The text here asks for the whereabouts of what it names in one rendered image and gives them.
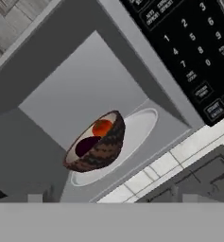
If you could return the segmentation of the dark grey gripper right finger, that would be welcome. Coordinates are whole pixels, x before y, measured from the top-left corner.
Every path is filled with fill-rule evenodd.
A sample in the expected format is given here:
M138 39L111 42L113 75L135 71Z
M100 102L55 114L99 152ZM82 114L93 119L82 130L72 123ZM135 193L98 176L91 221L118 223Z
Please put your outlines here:
M182 203L214 203L222 202L214 188L208 186L203 187L178 187L172 186L170 188L171 201Z

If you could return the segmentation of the light wood cupboard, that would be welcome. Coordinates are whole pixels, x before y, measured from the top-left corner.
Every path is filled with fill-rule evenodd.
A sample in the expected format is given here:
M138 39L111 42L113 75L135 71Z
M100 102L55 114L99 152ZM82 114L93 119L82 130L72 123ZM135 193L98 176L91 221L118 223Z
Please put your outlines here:
M0 57L51 0L0 0Z

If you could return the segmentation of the dark purple eggplant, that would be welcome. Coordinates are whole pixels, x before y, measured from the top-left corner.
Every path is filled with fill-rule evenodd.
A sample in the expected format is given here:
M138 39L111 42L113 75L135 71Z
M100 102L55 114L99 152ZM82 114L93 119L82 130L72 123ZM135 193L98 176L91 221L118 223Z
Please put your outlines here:
M86 137L78 142L75 148L75 153L78 157L82 157L87 153L99 140L100 136L90 136Z

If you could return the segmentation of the microwave start button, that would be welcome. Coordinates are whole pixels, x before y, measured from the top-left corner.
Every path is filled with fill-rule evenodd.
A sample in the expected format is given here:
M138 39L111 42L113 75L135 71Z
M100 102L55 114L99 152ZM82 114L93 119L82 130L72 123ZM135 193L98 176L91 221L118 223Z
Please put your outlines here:
M204 113L207 115L210 121L216 120L224 113L224 104L220 98L213 101L204 109Z

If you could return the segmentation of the grey microwave oven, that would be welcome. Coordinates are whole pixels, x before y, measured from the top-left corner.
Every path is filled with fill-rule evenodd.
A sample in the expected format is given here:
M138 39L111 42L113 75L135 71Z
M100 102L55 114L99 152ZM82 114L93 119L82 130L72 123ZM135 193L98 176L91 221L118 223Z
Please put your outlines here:
M98 116L153 108L139 149L74 186L65 151ZM171 148L201 126L119 0L51 0L0 57L0 191L53 188L61 202L133 201L181 171Z

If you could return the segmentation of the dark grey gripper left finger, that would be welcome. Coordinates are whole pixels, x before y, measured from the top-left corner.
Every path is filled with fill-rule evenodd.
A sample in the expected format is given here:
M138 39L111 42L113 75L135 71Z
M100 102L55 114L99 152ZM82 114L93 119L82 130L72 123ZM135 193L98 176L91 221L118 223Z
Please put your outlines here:
M10 197L13 202L28 202L28 203L44 203L53 201L53 188L35 187L20 193L16 193Z

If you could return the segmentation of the brown woven bowl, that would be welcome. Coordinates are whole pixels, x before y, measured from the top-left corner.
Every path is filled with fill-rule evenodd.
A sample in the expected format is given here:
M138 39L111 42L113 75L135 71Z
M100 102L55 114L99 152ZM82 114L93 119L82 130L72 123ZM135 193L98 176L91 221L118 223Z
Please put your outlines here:
M84 138L95 137L93 128L97 122L109 120L112 126L93 147L87 150L81 157L76 154L77 144ZM96 119L85 131L83 131L66 151L62 164L69 170L86 173L101 169L112 164L119 156L124 142L126 125L121 113L112 110Z

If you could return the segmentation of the red tomato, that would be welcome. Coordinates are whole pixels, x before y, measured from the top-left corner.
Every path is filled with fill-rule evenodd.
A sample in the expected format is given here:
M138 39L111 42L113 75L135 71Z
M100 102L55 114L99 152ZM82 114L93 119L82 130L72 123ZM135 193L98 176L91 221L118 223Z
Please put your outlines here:
M92 128L92 133L94 136L103 137L112 128L112 122L107 119L97 120Z

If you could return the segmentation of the white microwave turntable plate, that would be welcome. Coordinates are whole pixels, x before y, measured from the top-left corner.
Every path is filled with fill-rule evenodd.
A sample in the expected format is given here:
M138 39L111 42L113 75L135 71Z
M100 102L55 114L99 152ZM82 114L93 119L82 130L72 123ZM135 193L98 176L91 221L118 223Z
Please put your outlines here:
M125 137L118 158L107 167L86 173L73 172L71 183L74 186L85 186L97 182L112 173L117 167L128 160L142 145L154 129L158 113L153 108L145 108L125 118Z

